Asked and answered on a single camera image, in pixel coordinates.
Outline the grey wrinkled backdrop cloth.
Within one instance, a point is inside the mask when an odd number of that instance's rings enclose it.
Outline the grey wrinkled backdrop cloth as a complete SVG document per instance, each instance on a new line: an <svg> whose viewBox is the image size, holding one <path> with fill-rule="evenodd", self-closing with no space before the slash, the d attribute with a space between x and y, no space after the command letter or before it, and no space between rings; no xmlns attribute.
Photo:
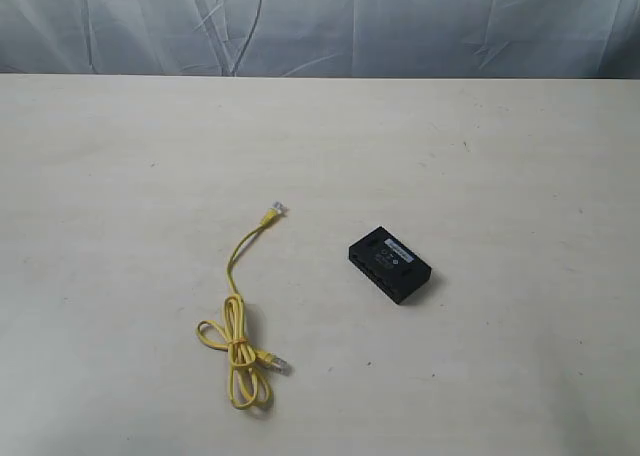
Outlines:
<svg viewBox="0 0 640 456"><path fill-rule="evenodd" d="M639 0L1 0L5 73L639 75Z"/></svg>

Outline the black network switch box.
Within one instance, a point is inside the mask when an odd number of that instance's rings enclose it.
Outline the black network switch box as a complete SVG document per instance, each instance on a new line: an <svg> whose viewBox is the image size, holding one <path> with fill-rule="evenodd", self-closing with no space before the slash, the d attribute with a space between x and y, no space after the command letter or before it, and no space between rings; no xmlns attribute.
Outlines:
<svg viewBox="0 0 640 456"><path fill-rule="evenodd" d="M351 244L348 260L398 306L419 305L447 283L440 272L383 226Z"/></svg>

